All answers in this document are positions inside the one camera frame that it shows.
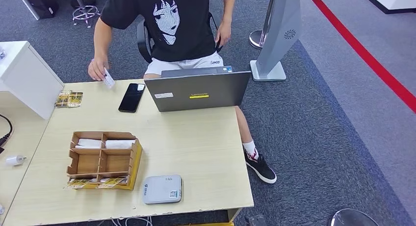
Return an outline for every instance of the cardboard compartment box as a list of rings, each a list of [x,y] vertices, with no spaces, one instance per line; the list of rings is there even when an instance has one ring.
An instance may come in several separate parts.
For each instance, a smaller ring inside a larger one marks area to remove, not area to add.
[[[80,139],[99,140],[99,148],[76,148]],[[132,140],[129,148],[107,148],[107,140]],[[142,147],[139,140],[128,132],[100,132],[77,131],[72,136],[69,150],[71,165],[67,168],[67,174],[72,179],[90,179],[87,183],[77,188],[103,188],[101,180],[106,178],[126,177],[114,186],[106,185],[106,189],[133,190],[140,164]]]

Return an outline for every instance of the white shorts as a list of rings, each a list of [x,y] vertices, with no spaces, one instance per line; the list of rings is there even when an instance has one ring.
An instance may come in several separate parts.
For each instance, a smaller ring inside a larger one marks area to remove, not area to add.
[[[224,62],[222,57],[217,53],[213,53],[210,56],[190,59],[177,62],[164,62],[152,58],[152,62],[147,66],[146,74],[157,74],[161,75],[162,71],[166,70],[179,70],[189,68],[210,68],[210,67],[222,67]]]

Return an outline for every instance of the man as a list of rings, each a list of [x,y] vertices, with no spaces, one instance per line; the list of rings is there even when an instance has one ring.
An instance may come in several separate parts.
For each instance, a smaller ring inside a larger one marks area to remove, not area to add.
[[[215,42],[223,46],[231,36],[235,0],[224,0],[224,15],[214,40],[208,22],[209,0],[108,0],[94,32],[94,60],[88,74],[104,79],[112,28],[125,29],[138,15],[146,20],[155,45],[144,78],[160,77],[161,70],[223,66]],[[256,150],[244,114],[235,107],[245,159],[261,180],[276,182],[275,173]]]

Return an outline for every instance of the black cable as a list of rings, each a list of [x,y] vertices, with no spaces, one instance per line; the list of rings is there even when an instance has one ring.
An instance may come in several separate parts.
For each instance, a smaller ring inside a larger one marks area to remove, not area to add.
[[[1,146],[9,139],[10,135],[12,134],[13,125],[7,117],[3,116],[2,114],[0,114],[0,117],[3,117],[4,119],[6,119],[6,121],[9,122],[9,126],[10,126],[10,131],[0,139],[0,153],[1,153],[4,150],[4,149],[1,149]]]

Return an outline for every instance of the chair armrest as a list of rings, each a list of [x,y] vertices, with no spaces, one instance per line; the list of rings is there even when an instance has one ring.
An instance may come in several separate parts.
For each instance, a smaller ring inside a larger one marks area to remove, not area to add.
[[[139,48],[139,52],[142,55],[142,57],[146,60],[146,62],[151,63],[152,62],[152,57],[151,57],[151,53],[149,51],[149,48],[147,47],[146,44],[146,36],[149,36],[149,30],[147,29],[147,25],[146,22],[144,20],[142,20],[138,25],[137,25],[137,47]]]

